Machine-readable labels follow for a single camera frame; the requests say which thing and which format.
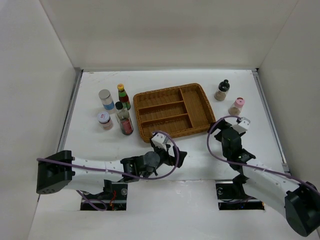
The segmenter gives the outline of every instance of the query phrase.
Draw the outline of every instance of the wall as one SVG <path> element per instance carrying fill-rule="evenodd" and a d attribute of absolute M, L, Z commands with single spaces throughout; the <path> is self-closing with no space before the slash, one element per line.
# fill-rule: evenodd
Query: wall
<path fill-rule="evenodd" d="M 0 235 L 28 238 L 37 157 L 55 152 L 75 71 L 38 0 L 0 0 Z"/>
<path fill-rule="evenodd" d="M 289 167 L 318 189 L 319 12 L 319 0 L 300 0 L 259 70 Z"/>
<path fill-rule="evenodd" d="M 259 67 L 297 0 L 40 0 L 84 69 Z"/>

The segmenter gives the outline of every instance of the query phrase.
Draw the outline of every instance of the red wire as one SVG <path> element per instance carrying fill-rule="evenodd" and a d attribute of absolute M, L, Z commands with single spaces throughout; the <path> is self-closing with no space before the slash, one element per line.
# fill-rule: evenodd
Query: red wire
<path fill-rule="evenodd" d="M 112 210 L 114 210 L 114 207 L 115 207 L 116 196 L 117 196 L 117 192 L 113 191 L 113 198 L 111 198 L 111 200 L 109 202 L 110 206 L 112 206 Z"/>

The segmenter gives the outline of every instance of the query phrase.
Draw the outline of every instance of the white table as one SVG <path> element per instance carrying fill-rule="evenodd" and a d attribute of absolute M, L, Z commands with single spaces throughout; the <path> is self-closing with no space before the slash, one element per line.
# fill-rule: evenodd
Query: white table
<path fill-rule="evenodd" d="M 231 88 L 226 100 L 218 102 L 214 92 L 224 79 L 230 81 Z M 281 154 L 250 70 L 85 72 L 64 148 L 72 150 L 73 156 L 114 161 L 152 149 L 140 138 L 133 108 L 130 110 L 135 127 L 132 135 L 121 133 L 115 115 L 111 116 L 114 123 L 111 130 L 99 126 L 97 114 L 103 107 L 98 92 L 110 90 L 116 102 L 119 83 L 124 84 L 132 103 L 137 93 L 199 83 L 217 119 L 228 115 L 233 101 L 243 97 L 246 103 L 241 116 L 251 120 L 250 130 L 242 137 L 243 147 L 266 166 L 283 172 Z M 78 211 L 81 198 L 71 190 L 42 195 L 29 239 L 319 239 L 316 232 L 308 238 L 300 237 L 268 206 L 266 211 L 219 211 L 214 180 L 232 179 L 237 173 L 211 157 L 206 137 L 206 133 L 200 133 L 175 138 L 180 150 L 188 152 L 183 166 L 166 180 L 131 183 L 126 211 Z M 222 155 L 221 144 L 213 137 L 210 145 Z M 162 166 L 158 173 L 161 176 L 170 169 Z"/>

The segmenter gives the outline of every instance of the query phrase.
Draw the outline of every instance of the robotic arm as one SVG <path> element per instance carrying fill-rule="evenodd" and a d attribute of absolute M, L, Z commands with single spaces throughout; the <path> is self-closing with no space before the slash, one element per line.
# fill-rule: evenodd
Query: robotic arm
<path fill-rule="evenodd" d="M 210 131 L 220 130 L 214 137 L 221 142 L 223 156 L 230 167 L 240 173 L 233 183 L 240 192 L 266 203 L 283 215 L 295 232 L 308 236 L 320 226 L 320 194 L 295 180 L 247 167 L 266 169 L 253 154 L 242 148 L 241 136 L 249 126 L 250 121 L 243 117 L 237 120 L 236 125 L 222 120 Z"/>
<path fill-rule="evenodd" d="M 60 151 L 46 159 L 39 158 L 36 192 L 38 194 L 52 194 L 65 188 L 80 190 L 91 195 L 102 192 L 112 193 L 116 184 L 138 181 L 139 179 L 134 176 L 148 178 L 153 173 L 157 176 L 157 169 L 161 165 L 175 166 L 177 151 L 179 153 L 177 167 L 180 168 L 187 152 L 173 148 L 174 156 L 169 155 L 168 151 L 171 146 L 167 144 L 167 140 L 165 135 L 157 133 L 150 139 L 153 151 L 122 160 L 87 160 L 73 157 L 69 150 Z"/>

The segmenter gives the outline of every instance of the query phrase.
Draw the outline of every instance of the brown wooden tray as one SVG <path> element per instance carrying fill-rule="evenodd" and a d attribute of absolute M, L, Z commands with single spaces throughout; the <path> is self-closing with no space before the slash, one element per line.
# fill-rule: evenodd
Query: brown wooden tray
<path fill-rule="evenodd" d="M 133 104 L 140 136 L 146 143 L 156 130 L 178 138 L 205 132 L 216 122 L 207 96 L 197 83 L 138 93 Z"/>

